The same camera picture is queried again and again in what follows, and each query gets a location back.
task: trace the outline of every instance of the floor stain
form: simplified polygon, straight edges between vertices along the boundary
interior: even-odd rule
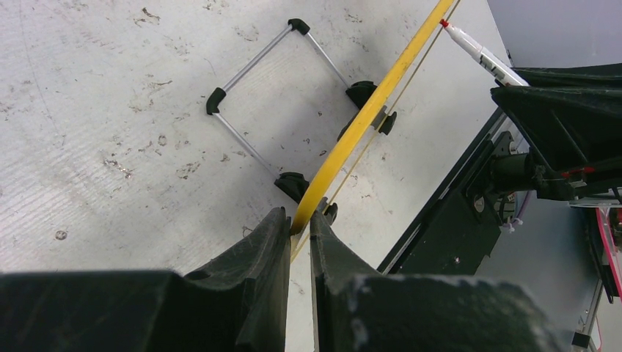
[[[188,147],[190,145],[190,141],[189,140],[185,140],[185,141],[177,141],[177,143],[175,143],[175,149],[179,150],[183,147]]]
[[[103,159],[103,164],[118,169],[125,175],[125,178],[128,180],[132,178],[132,170],[121,166],[121,164],[119,164],[116,160]]]
[[[352,23],[363,23],[362,19],[360,19],[360,18],[358,18],[356,16],[353,16],[353,15],[350,15],[349,13],[345,14],[345,20],[347,22],[352,22]]]
[[[147,15],[147,17],[151,17],[151,18],[155,18],[156,20],[160,21],[160,16],[156,16],[156,15],[152,15],[149,13],[149,11],[147,11],[146,7],[142,8],[142,13],[144,13],[145,15]]]
[[[56,234],[54,234],[54,238],[59,240],[59,241],[62,241],[64,239],[66,239],[67,238],[67,231],[63,231],[63,230],[56,231]]]
[[[207,4],[203,6],[207,11],[216,10],[219,15],[222,14],[222,9],[229,7],[229,3],[225,0],[208,0]]]
[[[167,137],[166,137],[165,135],[161,134],[161,135],[158,137],[158,144],[159,144],[161,147],[163,147],[163,146],[167,145]]]
[[[158,83],[158,82],[152,82],[152,83],[155,84],[156,86],[164,86],[164,85],[173,83],[173,80],[170,79],[168,82],[164,82],[164,83]]]
[[[145,152],[145,150],[147,150],[147,149],[148,149],[149,147],[151,147],[152,145],[153,145],[153,142],[152,142],[152,141],[149,141],[149,144],[148,144],[148,145],[145,145],[144,147],[142,147],[142,148],[138,149],[138,151],[139,151],[139,152],[141,152],[141,153],[144,153],[144,152]]]
[[[179,168],[175,175],[177,175],[177,177],[179,177],[182,180],[188,180],[188,176],[190,174],[194,174],[194,172],[196,172],[197,169],[199,169],[199,166],[201,166],[201,163],[196,161],[194,163],[189,163],[186,164],[184,167]]]
[[[295,282],[294,280],[290,280],[290,282],[298,288],[298,293],[300,293],[301,295],[304,295],[304,290],[302,289],[302,286],[298,282]]]
[[[141,23],[149,23],[158,26],[160,24],[160,16],[153,15],[147,11],[146,7],[142,8],[142,14],[147,16],[146,18],[134,18],[134,24],[138,27],[142,27]]]
[[[233,27],[233,29],[235,30],[235,33],[238,35],[238,37],[243,38],[247,42],[254,42],[259,39],[259,31],[254,24],[251,26],[252,28],[249,31],[244,31],[239,26],[235,26]]]

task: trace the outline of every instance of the gray floor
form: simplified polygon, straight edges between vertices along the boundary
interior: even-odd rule
[[[603,352],[622,351],[622,302],[616,298],[610,304],[604,293],[597,315],[601,330]]]
[[[293,214],[296,204],[206,116],[205,96],[292,17],[311,25],[348,79],[377,82],[435,4],[3,3],[0,269],[184,273],[233,245],[272,207]],[[485,0],[463,0],[453,19],[507,59]],[[371,265],[494,111],[492,87],[451,39],[439,38],[400,100],[394,131],[374,141],[337,198],[335,231]],[[355,113],[341,82],[293,34],[221,105],[268,162],[307,177]],[[308,352],[308,246],[291,273],[287,350]]]

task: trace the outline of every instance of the black plastic part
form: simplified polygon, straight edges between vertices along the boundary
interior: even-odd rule
[[[345,90],[345,93],[348,98],[352,100],[352,103],[360,110],[363,109],[363,106],[365,106],[365,103],[369,100],[376,88],[377,86],[372,81],[360,81],[352,84],[350,88]]]
[[[562,351],[555,327],[519,286],[466,276],[380,275],[317,211],[310,249],[318,352]]]
[[[302,35],[306,35],[311,30],[311,27],[300,18],[292,18],[288,21],[288,24],[292,26],[292,31],[298,31]]]
[[[285,192],[296,203],[300,203],[304,192],[309,188],[309,181],[304,179],[303,174],[298,172],[283,172],[274,185]]]
[[[391,132],[391,130],[393,129],[393,125],[395,124],[395,120],[397,118],[398,113],[396,111],[394,111],[393,114],[387,116],[382,126],[380,126],[378,133],[384,133],[385,135],[389,136],[389,132]]]
[[[590,335],[581,334],[580,332],[575,332],[572,337],[572,345],[580,348],[589,348],[590,347]]]
[[[332,225],[337,219],[338,210],[339,208],[337,207],[337,203],[332,203],[324,212],[324,216],[326,217],[326,220],[329,222],[330,225]]]
[[[217,87],[210,97],[208,98],[208,102],[205,103],[205,108],[208,112],[208,115],[212,115],[214,112],[220,112],[218,110],[218,104],[227,96],[227,92],[225,92],[221,87]]]
[[[0,351],[283,351],[289,230],[285,210],[275,208],[184,278],[171,271],[2,275]]]
[[[350,88],[347,88],[345,90],[345,93],[347,94],[348,98],[352,100],[352,103],[354,103],[354,105],[356,105],[356,107],[360,110],[363,109],[363,106],[365,106],[376,88],[377,86],[372,81],[360,81],[352,84]],[[355,118],[356,115],[354,115],[350,119],[350,121],[348,121],[348,124],[339,133],[337,141],[341,139],[341,136],[343,136],[345,131],[348,130],[348,127],[350,127],[350,124],[352,123],[352,121],[354,121]],[[389,132],[391,132],[391,130],[393,129],[393,125],[395,124],[395,120],[397,118],[398,113],[394,111],[385,119],[384,123],[378,130],[378,133],[384,133],[386,135],[389,135]]]

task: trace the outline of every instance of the metal frame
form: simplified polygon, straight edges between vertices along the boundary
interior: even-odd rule
[[[287,34],[297,29],[291,23],[292,21],[293,20],[290,20],[290,23],[288,23],[287,28],[283,29],[264,49],[262,49],[262,51],[260,51],[248,64],[246,64],[246,66],[244,66],[244,68],[242,68],[240,72],[236,73],[235,76],[233,76],[233,78],[231,78],[231,80],[229,80],[222,87],[222,90],[225,93],[228,93],[264,56],[266,56],[275,46],[277,46],[277,44],[280,43],[281,40],[283,40],[283,38],[285,38]],[[344,75],[337,69],[337,66],[335,66],[334,62],[331,60],[328,54],[322,49],[318,41],[315,40],[315,38],[311,35],[310,30],[306,31],[305,33],[301,32],[301,34],[303,34],[303,36],[309,40],[309,42],[314,46],[314,48],[317,51],[319,51],[320,54],[324,57],[324,59],[330,64],[330,67],[337,74],[339,79],[343,82],[346,89],[349,88],[350,84],[345,79]],[[250,143],[248,143],[248,141],[222,116],[220,112],[214,112],[212,113],[212,115],[216,116],[216,118],[220,120],[222,125],[224,125],[227,128],[227,130],[229,130],[229,132],[235,137],[235,139],[238,140],[238,143],[240,143],[240,145],[248,152],[248,154],[250,154],[253,158],[259,161],[259,163],[264,168],[266,168],[266,170],[268,170],[274,176],[275,179],[279,178],[279,173],[276,172],[272,168],[270,163],[267,162],[267,160],[264,159],[255,150],[255,148],[251,146]]]

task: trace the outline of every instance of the white marker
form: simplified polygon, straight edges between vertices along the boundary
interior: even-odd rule
[[[504,86],[529,86],[529,84],[496,57],[490,50],[484,48],[462,29],[449,24],[446,20],[441,20],[441,25],[449,33],[451,39],[463,48],[471,57],[479,62],[488,72],[490,72]]]

